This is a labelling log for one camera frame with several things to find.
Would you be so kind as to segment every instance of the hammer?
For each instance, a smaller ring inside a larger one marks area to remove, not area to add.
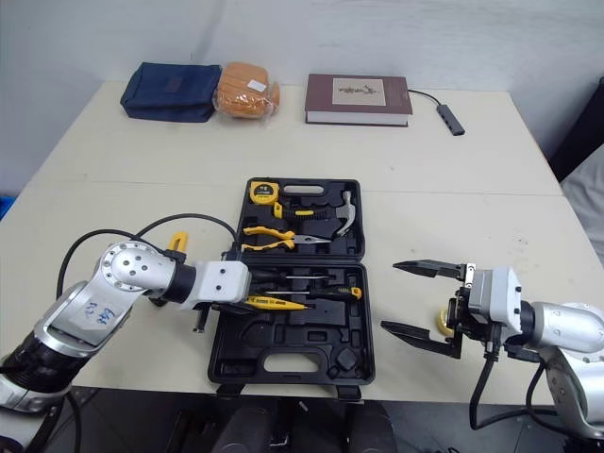
[[[352,193],[350,191],[343,191],[342,198],[344,204],[337,208],[322,208],[319,210],[291,210],[283,208],[283,206],[276,202],[273,205],[273,214],[277,219],[285,220],[323,220],[336,217],[338,219],[345,219],[344,225],[336,231],[336,236],[343,236],[346,234],[348,229],[352,226],[357,215],[357,208],[350,203],[350,197]]]

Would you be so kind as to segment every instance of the book cover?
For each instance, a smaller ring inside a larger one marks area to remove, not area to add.
[[[412,114],[405,77],[310,74],[306,112]]]

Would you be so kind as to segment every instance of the white wall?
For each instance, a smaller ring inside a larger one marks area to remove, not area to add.
[[[601,0],[0,2],[0,193],[23,187],[101,80],[143,60],[507,90],[546,154],[604,76]]]

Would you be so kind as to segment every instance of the navy bag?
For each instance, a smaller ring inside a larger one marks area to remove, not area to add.
[[[132,75],[120,104],[130,118],[205,123],[220,66],[143,63]]]

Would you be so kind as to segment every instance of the black plastic toolbox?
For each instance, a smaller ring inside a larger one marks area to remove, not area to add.
[[[286,209],[334,209],[344,203],[349,191],[355,219],[342,236],[336,235],[345,219],[285,220],[276,218],[274,206],[259,205],[250,198],[253,181],[278,184],[278,202]],[[306,193],[313,188],[321,193]],[[302,383],[334,385],[342,400],[361,399],[360,385],[375,376],[374,350],[367,273],[360,263],[364,254],[361,187],[353,179],[295,179],[263,177],[250,179],[245,188],[238,226],[242,243],[264,245],[278,239],[246,236],[247,227],[268,227],[279,231],[331,239],[330,243],[301,243],[294,249],[283,246],[263,251],[243,251],[242,260],[252,274],[270,270],[293,276],[329,276],[329,279],[280,279],[258,282],[252,279],[250,295],[266,291],[305,291],[311,286],[341,285],[361,288],[355,301],[310,299],[304,294],[275,297],[306,304],[309,310],[254,310],[247,315],[220,313],[210,358],[209,377],[223,384],[220,394],[237,394],[245,384]],[[267,371],[265,360],[273,354],[304,354],[317,365],[313,372]]]

